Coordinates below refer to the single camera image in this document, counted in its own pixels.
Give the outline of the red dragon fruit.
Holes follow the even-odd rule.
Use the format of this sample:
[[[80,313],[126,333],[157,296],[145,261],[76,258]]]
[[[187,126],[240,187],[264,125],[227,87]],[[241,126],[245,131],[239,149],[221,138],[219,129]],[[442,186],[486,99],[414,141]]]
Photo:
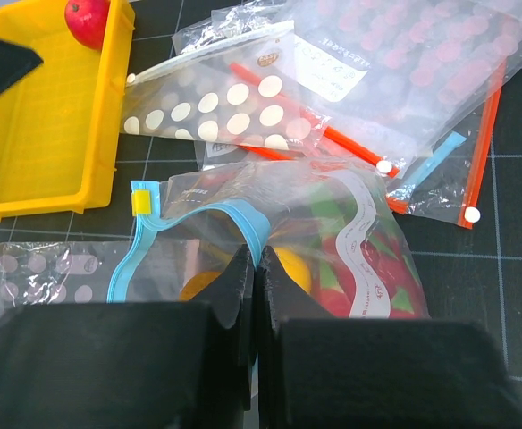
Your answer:
[[[286,248],[311,272],[309,294],[336,317],[429,316],[424,290],[401,231],[375,195],[319,186],[300,226],[306,242]]]

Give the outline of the black grid mat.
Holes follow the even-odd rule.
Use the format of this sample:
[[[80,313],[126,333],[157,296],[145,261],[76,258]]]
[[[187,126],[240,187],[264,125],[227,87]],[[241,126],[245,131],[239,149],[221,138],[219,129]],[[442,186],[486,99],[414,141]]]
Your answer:
[[[134,75],[174,58],[166,37],[205,16],[210,1],[158,1],[131,4],[135,12],[126,84]],[[107,206],[82,213],[62,211],[5,217],[0,243],[127,241],[132,243],[136,220],[132,213],[134,181],[166,181],[224,164],[301,159],[340,159],[377,172],[386,188],[405,169],[368,150],[328,122],[319,142],[308,152],[265,147],[212,144],[201,140],[124,134],[119,129],[111,199]],[[441,321],[475,324],[487,332],[499,351],[508,378],[522,402],[522,150],[490,147],[486,166],[481,220],[484,236],[460,238],[424,217],[396,219],[425,294],[429,316]],[[251,394],[259,399],[258,265],[254,263]],[[0,317],[22,305],[0,309]]]

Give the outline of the blue zipper clear bag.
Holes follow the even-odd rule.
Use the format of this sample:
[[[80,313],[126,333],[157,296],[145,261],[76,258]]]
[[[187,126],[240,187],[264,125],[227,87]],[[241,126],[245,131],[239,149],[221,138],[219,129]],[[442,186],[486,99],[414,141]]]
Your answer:
[[[259,263],[265,248],[307,241],[299,223],[322,185],[375,195],[404,237],[382,178],[369,168],[340,159],[240,162],[166,181],[134,181],[136,230],[126,257],[139,262],[157,239],[197,239],[197,273],[222,272],[240,248]]]

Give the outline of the white polka dot bag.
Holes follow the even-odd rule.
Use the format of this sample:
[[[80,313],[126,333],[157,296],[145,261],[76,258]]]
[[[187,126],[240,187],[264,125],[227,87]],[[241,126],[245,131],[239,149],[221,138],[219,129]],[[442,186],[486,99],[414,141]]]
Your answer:
[[[214,42],[130,78],[121,131],[306,153],[326,116],[302,100],[293,21]]]

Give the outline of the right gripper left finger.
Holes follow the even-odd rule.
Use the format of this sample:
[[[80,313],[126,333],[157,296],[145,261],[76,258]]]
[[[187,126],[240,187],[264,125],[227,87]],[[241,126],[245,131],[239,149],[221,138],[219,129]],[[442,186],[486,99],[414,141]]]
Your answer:
[[[254,265],[193,299],[26,306],[0,317],[0,428],[240,428]]]

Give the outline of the orange zipper clear bag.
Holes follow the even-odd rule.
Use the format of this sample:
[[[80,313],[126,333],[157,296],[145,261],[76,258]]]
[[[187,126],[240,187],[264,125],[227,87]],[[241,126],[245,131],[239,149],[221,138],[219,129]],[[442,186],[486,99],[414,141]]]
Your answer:
[[[485,85],[484,102],[419,157],[387,197],[394,212],[470,229],[481,218],[477,202],[501,97],[506,64]]]

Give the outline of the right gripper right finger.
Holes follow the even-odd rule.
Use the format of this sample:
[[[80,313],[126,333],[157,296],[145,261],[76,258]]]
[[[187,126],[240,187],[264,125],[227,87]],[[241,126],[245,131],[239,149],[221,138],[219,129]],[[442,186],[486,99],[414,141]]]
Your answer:
[[[475,324],[337,318],[272,248],[258,265],[263,428],[522,428],[522,402]]]

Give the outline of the red apple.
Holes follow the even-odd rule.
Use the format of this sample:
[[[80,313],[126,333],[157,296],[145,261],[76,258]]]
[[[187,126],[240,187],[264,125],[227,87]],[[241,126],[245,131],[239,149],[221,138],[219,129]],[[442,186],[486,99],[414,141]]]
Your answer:
[[[68,30],[83,46],[100,51],[110,9],[106,0],[69,0],[64,8]]]

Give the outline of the yellow lemon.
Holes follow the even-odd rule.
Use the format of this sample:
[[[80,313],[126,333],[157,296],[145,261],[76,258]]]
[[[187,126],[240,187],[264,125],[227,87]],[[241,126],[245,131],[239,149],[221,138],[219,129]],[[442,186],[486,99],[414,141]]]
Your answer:
[[[310,294],[312,289],[311,272],[307,264],[298,255],[286,248],[274,248],[274,251],[278,256],[285,273],[295,283],[297,283],[303,291],[305,291],[307,294]],[[181,301],[188,301],[193,299],[199,292],[201,292],[220,275],[221,272],[218,271],[205,271],[202,273],[197,273],[186,281],[179,294],[179,299]]]

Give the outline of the yellow plastic bin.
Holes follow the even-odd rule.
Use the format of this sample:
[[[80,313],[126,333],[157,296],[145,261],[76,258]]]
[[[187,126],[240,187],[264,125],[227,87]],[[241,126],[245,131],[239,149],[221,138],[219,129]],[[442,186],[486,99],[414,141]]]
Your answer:
[[[109,7],[103,48],[68,30],[62,1],[0,8],[0,39],[42,64],[0,95],[0,221],[82,213],[111,199],[135,12]]]

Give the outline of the red dotted clear bag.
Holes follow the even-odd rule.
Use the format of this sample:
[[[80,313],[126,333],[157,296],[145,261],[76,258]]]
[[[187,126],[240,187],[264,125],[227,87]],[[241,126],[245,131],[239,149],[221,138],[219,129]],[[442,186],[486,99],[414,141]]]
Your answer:
[[[305,105],[400,169],[522,66],[522,1],[251,1],[173,36],[177,53],[292,21]]]

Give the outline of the pink zipper polka dot bag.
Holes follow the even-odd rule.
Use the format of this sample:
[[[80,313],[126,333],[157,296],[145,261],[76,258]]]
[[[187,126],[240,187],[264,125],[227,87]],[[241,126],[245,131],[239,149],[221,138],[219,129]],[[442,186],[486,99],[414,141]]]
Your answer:
[[[200,267],[199,241],[157,239],[139,262],[127,241],[0,243],[0,309],[172,301]]]

